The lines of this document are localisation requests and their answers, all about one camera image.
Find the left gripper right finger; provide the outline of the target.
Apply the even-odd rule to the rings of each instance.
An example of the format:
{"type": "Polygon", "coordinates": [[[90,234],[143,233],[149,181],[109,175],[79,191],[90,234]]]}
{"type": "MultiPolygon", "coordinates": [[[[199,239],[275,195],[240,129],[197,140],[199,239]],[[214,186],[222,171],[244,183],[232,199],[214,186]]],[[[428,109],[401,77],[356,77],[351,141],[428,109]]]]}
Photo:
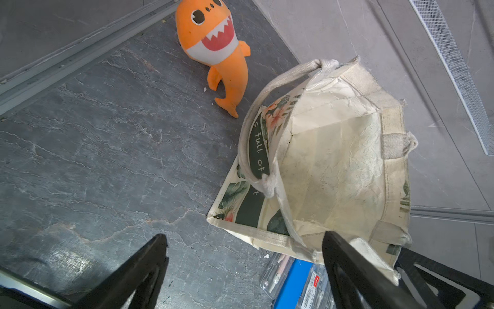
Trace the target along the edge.
{"type": "Polygon", "coordinates": [[[421,308],[336,232],[326,232],[322,254],[337,308],[421,308]]]}

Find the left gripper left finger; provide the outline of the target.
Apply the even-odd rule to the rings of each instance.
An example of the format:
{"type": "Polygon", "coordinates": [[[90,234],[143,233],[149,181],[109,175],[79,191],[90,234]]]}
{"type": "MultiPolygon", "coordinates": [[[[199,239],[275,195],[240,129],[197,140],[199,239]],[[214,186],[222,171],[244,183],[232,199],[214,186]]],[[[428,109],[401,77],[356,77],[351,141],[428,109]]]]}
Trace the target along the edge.
{"type": "Polygon", "coordinates": [[[167,237],[155,235],[99,286],[72,308],[154,308],[166,275],[167,237]]]}

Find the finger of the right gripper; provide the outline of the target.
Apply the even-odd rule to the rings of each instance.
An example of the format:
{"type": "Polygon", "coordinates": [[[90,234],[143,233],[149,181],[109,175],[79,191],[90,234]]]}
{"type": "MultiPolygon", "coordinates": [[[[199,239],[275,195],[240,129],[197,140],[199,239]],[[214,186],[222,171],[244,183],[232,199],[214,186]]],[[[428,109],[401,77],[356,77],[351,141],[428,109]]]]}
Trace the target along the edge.
{"type": "Polygon", "coordinates": [[[425,308],[456,308],[468,290],[479,297],[474,308],[493,308],[493,285],[403,248],[395,264],[407,275],[425,308]]]}

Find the clear case white label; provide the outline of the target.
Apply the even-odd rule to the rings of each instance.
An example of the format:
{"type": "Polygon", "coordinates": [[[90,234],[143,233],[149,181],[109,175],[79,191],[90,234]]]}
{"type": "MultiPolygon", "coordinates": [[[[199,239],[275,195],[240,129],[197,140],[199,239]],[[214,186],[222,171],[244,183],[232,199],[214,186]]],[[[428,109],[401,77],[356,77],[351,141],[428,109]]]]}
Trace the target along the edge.
{"type": "Polygon", "coordinates": [[[296,309],[336,308],[324,265],[313,264],[299,297],[296,309]]]}

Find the blue case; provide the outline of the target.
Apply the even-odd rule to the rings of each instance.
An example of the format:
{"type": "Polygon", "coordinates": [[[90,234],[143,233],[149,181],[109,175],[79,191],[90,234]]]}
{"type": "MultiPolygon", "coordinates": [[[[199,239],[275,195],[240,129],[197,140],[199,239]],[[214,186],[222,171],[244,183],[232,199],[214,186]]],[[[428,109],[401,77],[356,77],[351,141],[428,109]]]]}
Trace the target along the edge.
{"type": "Polygon", "coordinates": [[[303,260],[295,260],[289,270],[283,287],[274,301],[274,309],[295,309],[304,289],[309,272],[313,264],[303,260]]]}

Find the clear case pink tool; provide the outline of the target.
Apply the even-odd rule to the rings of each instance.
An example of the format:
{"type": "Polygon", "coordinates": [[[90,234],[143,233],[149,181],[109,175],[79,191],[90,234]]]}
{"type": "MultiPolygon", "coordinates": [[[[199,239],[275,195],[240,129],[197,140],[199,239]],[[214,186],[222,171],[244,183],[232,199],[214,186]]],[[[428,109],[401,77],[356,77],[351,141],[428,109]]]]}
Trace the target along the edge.
{"type": "Polygon", "coordinates": [[[286,254],[270,255],[270,261],[261,276],[260,287],[271,300],[277,299],[294,261],[294,257],[286,254]]]}

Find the floral canvas tote bag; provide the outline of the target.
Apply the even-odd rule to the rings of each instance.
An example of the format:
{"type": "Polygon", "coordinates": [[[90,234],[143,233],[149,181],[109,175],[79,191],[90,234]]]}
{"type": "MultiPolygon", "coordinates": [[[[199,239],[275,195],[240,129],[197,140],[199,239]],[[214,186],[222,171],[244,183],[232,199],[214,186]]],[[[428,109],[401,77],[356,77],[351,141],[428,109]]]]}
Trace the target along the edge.
{"type": "Polygon", "coordinates": [[[323,263],[324,234],[350,243],[392,283],[411,241],[404,103],[359,58],[315,59],[251,105],[207,221],[256,248],[323,263]]]}

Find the orange shark plush toy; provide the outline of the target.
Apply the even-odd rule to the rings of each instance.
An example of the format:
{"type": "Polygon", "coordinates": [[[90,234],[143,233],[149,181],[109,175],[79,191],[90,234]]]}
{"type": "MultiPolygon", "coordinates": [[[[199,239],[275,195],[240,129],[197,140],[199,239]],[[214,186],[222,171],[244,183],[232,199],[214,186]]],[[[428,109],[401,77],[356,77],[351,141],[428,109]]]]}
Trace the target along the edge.
{"type": "Polygon", "coordinates": [[[208,87],[225,87],[216,104],[234,118],[248,85],[248,44],[237,38],[231,11],[221,0],[180,1],[176,9],[178,39],[189,58],[209,67],[208,87]]]}

